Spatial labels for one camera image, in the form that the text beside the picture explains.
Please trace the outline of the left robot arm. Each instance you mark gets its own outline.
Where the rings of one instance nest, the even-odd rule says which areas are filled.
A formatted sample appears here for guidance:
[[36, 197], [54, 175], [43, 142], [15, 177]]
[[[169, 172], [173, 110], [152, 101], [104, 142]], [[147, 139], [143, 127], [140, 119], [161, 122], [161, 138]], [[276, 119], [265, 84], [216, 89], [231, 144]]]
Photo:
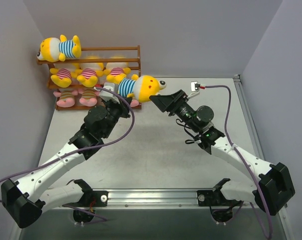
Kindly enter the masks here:
[[1, 202], [19, 228], [24, 229], [46, 211], [68, 203], [85, 206], [92, 188], [82, 179], [51, 189], [64, 174], [85, 162], [102, 147], [120, 118], [133, 117], [130, 97], [108, 100], [88, 111], [80, 129], [43, 165], [21, 172], [18, 180], [7, 177], [1, 184]]

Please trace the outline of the pink plush orange stripes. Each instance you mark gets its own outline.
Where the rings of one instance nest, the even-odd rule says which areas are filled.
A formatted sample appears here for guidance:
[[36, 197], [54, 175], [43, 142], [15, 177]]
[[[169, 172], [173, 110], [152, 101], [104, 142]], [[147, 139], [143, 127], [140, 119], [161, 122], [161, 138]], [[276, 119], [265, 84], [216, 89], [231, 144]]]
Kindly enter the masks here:
[[78, 91], [71, 88], [58, 89], [53, 92], [53, 95], [57, 98], [58, 107], [70, 108], [75, 105], [75, 96], [78, 95]]

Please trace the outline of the yellow plush red stripes top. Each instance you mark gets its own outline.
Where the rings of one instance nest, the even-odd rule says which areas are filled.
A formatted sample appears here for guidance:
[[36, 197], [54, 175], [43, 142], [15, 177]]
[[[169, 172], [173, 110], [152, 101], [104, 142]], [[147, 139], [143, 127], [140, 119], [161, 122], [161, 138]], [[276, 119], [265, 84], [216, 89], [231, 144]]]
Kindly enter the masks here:
[[102, 62], [80, 63], [76, 70], [77, 81], [86, 88], [93, 88], [98, 83], [98, 77], [103, 76], [104, 64]]

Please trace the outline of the yellow plush blue stripes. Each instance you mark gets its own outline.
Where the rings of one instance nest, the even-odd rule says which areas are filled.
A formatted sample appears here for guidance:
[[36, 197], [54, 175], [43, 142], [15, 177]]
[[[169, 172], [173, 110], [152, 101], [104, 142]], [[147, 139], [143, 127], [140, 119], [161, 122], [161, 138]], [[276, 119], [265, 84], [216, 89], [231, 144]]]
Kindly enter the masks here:
[[44, 39], [40, 44], [37, 53], [39, 61], [58, 62], [66, 59], [78, 59], [82, 54], [80, 39], [74, 35], [72, 39], [67, 39], [65, 35], [49, 37]]

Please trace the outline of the yellow plush red stripes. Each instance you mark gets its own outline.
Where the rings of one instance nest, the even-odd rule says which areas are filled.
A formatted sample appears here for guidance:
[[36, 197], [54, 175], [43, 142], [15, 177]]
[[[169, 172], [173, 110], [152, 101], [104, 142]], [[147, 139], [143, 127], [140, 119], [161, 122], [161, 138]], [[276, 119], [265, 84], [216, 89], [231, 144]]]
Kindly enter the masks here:
[[123, 78], [126, 78], [127, 75], [131, 72], [131, 69], [128, 67], [128, 62], [108, 62], [103, 71], [106, 76], [106, 81], [119, 84]]
[[51, 80], [61, 88], [67, 88], [72, 84], [74, 78], [77, 78], [76, 70], [80, 68], [78, 63], [56, 63], [50, 68]]
[[86, 88], [93, 88], [98, 83], [98, 77], [103, 76], [104, 64], [102, 62], [80, 63], [76, 70], [77, 81]]

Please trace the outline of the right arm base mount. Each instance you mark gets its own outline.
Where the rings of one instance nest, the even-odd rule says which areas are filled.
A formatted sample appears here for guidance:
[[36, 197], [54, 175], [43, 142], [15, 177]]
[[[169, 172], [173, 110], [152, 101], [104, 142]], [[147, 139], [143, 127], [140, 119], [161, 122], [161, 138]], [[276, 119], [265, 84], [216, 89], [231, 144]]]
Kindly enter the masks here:
[[215, 195], [213, 190], [198, 190], [197, 192], [197, 202], [201, 207], [208, 207], [215, 205]]

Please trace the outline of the yellow plush red stripes front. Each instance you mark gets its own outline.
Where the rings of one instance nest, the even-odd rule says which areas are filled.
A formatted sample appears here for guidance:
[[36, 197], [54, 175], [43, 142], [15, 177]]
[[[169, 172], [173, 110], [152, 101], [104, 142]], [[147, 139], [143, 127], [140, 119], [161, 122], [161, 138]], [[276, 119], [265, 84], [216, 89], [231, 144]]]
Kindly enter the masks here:
[[127, 75], [131, 72], [131, 69], [128, 67], [128, 62], [108, 62], [103, 71], [106, 76], [106, 81], [119, 84], [123, 78], [126, 78]]

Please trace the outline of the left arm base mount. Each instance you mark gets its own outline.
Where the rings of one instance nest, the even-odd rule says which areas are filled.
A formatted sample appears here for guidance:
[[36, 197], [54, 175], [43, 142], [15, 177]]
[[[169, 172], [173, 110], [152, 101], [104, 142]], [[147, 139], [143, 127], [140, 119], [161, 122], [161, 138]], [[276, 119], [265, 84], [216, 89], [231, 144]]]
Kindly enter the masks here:
[[109, 192], [106, 190], [94, 190], [89, 197], [90, 207], [106, 207], [108, 203]]

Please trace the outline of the pink plush face-down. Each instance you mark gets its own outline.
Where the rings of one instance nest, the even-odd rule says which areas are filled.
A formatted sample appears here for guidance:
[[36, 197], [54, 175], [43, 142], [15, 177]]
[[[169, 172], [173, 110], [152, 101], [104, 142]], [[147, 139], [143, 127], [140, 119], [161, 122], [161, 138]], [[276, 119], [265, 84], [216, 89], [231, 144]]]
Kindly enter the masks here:
[[93, 88], [79, 89], [78, 93], [81, 95], [79, 99], [79, 103], [83, 106], [93, 107], [97, 104], [99, 96], [99, 91], [96, 91]]

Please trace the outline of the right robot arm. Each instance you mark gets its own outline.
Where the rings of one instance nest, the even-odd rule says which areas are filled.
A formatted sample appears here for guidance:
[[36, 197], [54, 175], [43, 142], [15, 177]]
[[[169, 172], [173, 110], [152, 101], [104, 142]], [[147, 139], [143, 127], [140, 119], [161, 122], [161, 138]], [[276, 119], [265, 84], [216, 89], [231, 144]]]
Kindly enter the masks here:
[[287, 166], [264, 161], [234, 144], [212, 123], [214, 112], [206, 105], [194, 110], [187, 94], [179, 90], [171, 95], [152, 95], [150, 100], [164, 113], [176, 115], [196, 135], [194, 142], [208, 154], [226, 161], [245, 174], [248, 181], [221, 180], [213, 191], [213, 200], [223, 205], [227, 201], [256, 203], [264, 212], [276, 215], [294, 196], [295, 189]]

